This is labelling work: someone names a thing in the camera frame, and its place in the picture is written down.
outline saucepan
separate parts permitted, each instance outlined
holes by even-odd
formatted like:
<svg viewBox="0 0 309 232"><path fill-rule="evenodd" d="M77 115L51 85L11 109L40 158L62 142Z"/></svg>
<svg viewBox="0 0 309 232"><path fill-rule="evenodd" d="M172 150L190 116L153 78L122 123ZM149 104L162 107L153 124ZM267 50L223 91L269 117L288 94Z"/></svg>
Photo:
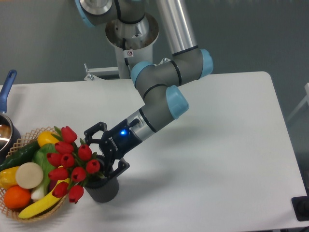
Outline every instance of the saucepan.
<svg viewBox="0 0 309 232"><path fill-rule="evenodd" d="M0 92L0 164L5 160L5 157L10 151L10 148L13 147L13 144L20 138L19 131L6 115L7 98L16 75L16 70L9 71Z"/></svg>

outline light blue joint cap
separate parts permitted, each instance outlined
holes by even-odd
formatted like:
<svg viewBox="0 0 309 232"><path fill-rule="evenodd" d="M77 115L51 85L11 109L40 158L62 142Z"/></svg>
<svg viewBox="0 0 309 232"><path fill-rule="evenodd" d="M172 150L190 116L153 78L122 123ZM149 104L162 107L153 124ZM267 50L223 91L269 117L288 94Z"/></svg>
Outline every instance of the light blue joint cap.
<svg viewBox="0 0 309 232"><path fill-rule="evenodd" d="M89 28L94 28L95 26L89 21L89 19L86 17L85 13L82 10L82 6L79 3L79 0L75 0L75 4L77 6L78 12L81 15L83 22L87 25Z"/></svg>
<svg viewBox="0 0 309 232"><path fill-rule="evenodd" d="M189 103L176 86L171 86L166 89L166 100L169 111L174 119L178 119L180 115L189 109Z"/></svg>
<svg viewBox="0 0 309 232"><path fill-rule="evenodd" d="M211 58L211 55L206 49L201 49L200 50L203 55L203 70L200 78L207 76L208 74L211 74L213 70L213 61Z"/></svg>
<svg viewBox="0 0 309 232"><path fill-rule="evenodd" d="M136 79L138 75L140 74L140 72L149 65L154 65L154 64L150 63L149 61L142 61L140 63L137 63L133 67L133 69L131 70L131 79L133 81L134 86L135 86Z"/></svg>

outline gray floor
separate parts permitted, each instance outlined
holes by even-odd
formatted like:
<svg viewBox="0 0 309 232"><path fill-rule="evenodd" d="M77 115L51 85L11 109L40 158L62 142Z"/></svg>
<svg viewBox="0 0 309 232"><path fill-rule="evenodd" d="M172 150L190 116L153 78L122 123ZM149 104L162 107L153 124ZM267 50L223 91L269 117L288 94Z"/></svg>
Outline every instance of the gray floor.
<svg viewBox="0 0 309 232"><path fill-rule="evenodd" d="M284 117L305 96L309 82L309 1L187 0L200 48L213 73L268 72ZM147 11L158 19L155 1ZM165 33L154 62L171 58ZM73 0L0 1L0 84L16 69L17 84L81 81L89 68L116 66L104 25L87 28ZM309 170L309 111L288 127L301 172Z"/></svg>

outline cable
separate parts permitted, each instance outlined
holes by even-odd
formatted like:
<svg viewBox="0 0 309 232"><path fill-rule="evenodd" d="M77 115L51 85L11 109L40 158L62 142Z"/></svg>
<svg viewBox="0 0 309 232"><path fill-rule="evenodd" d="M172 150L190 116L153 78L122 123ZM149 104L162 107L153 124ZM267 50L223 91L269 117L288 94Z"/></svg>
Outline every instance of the cable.
<svg viewBox="0 0 309 232"><path fill-rule="evenodd" d="M125 38L122 39L122 50L123 51L126 50L126 39ZM130 69L129 61L127 60L127 58L125 58L125 63L126 63L128 71L129 71L129 75L131 75L131 69Z"/></svg>
<svg viewBox="0 0 309 232"><path fill-rule="evenodd" d="M305 232L307 229L309 229L309 226L303 228L303 229L302 229L301 231L299 231L299 232Z"/></svg>

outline blue led light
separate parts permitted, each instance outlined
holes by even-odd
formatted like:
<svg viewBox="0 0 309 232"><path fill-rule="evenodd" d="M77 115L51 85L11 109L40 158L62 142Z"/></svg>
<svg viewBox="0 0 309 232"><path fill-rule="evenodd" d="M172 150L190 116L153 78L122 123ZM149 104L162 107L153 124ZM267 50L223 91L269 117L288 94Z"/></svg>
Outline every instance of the blue led light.
<svg viewBox="0 0 309 232"><path fill-rule="evenodd" d="M122 131L120 132L120 134L121 134L121 135L126 135L126 130L122 130Z"/></svg>

